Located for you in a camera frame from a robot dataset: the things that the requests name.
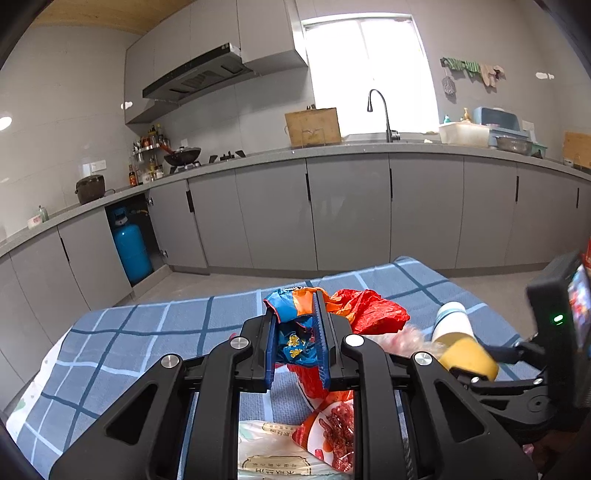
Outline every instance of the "faucet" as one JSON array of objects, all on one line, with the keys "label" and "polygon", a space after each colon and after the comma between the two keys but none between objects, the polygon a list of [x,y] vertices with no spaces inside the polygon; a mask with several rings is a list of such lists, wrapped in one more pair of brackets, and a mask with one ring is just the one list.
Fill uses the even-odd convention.
[{"label": "faucet", "polygon": [[396,130],[390,130],[390,119],[388,118],[388,107],[386,106],[386,99],[382,95],[382,92],[372,88],[368,95],[368,112],[373,112],[374,107],[371,104],[371,93],[378,92],[382,101],[384,102],[384,111],[386,112],[386,143],[392,143],[394,140],[400,140],[400,134]]}]

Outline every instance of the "gray cabinet door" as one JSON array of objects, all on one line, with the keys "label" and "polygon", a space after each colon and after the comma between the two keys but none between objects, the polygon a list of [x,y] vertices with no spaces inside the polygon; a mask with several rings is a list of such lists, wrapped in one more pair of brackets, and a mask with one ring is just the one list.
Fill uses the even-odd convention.
[{"label": "gray cabinet door", "polygon": [[127,49],[125,54],[125,122],[149,108],[154,101],[144,99],[142,90],[154,81],[154,34],[148,32]]},{"label": "gray cabinet door", "polygon": [[189,188],[207,264],[252,268],[235,170],[197,177]]},{"label": "gray cabinet door", "polygon": [[306,65],[294,0],[238,0],[238,26],[247,67],[267,74]]},{"label": "gray cabinet door", "polygon": [[408,255],[431,268],[454,268],[460,242],[463,157],[390,155],[390,258]]},{"label": "gray cabinet door", "polygon": [[91,210],[57,229],[76,282],[91,310],[112,307],[131,293],[105,209]]},{"label": "gray cabinet door", "polygon": [[154,27],[154,80],[188,62],[191,42],[191,5]]},{"label": "gray cabinet door", "polygon": [[236,185],[254,268],[316,270],[306,161],[239,168]]},{"label": "gray cabinet door", "polygon": [[28,381],[39,371],[50,348],[51,342],[18,284],[10,256],[4,255],[0,258],[0,351],[18,376]]},{"label": "gray cabinet door", "polygon": [[591,236],[591,183],[587,180],[575,180],[578,201],[576,205],[575,234],[571,250],[585,252]]},{"label": "gray cabinet door", "polygon": [[236,0],[199,0],[191,4],[190,57],[230,42],[240,47]]},{"label": "gray cabinet door", "polygon": [[464,208],[456,268],[505,265],[516,179],[513,162],[464,158]]},{"label": "gray cabinet door", "polygon": [[89,311],[74,279],[57,228],[40,233],[10,252],[31,310],[56,343]]},{"label": "gray cabinet door", "polygon": [[2,352],[0,352],[0,386],[0,410],[8,407],[20,389],[25,386],[25,382],[20,379]]},{"label": "gray cabinet door", "polygon": [[390,261],[388,154],[307,160],[319,270]]},{"label": "gray cabinet door", "polygon": [[519,189],[506,265],[551,261],[571,247],[576,224],[576,184],[572,176],[517,165]]},{"label": "gray cabinet door", "polygon": [[188,191],[186,180],[150,189],[150,218],[168,265],[207,268]]}]

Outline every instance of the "cutting board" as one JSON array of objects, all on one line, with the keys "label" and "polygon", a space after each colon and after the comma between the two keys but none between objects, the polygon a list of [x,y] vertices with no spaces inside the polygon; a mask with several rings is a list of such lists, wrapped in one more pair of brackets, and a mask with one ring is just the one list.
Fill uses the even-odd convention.
[{"label": "cutting board", "polygon": [[591,135],[565,132],[562,156],[577,165],[591,168]]},{"label": "cutting board", "polygon": [[291,148],[333,145],[342,142],[336,108],[286,113],[285,123]]}]

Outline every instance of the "wooden ceiling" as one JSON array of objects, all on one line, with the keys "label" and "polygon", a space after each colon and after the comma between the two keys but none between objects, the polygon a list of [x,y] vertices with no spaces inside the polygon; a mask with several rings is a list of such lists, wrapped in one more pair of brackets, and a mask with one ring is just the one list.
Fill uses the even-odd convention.
[{"label": "wooden ceiling", "polygon": [[35,25],[110,27],[145,34],[193,0],[54,0]]}]

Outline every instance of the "snack bag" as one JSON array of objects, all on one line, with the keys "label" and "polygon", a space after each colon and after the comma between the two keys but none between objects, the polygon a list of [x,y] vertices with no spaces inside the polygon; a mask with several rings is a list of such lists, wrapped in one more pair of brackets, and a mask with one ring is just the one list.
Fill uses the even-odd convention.
[{"label": "snack bag", "polygon": [[355,425],[353,392],[330,392],[305,422],[293,440],[317,459],[339,472],[353,472]]}]

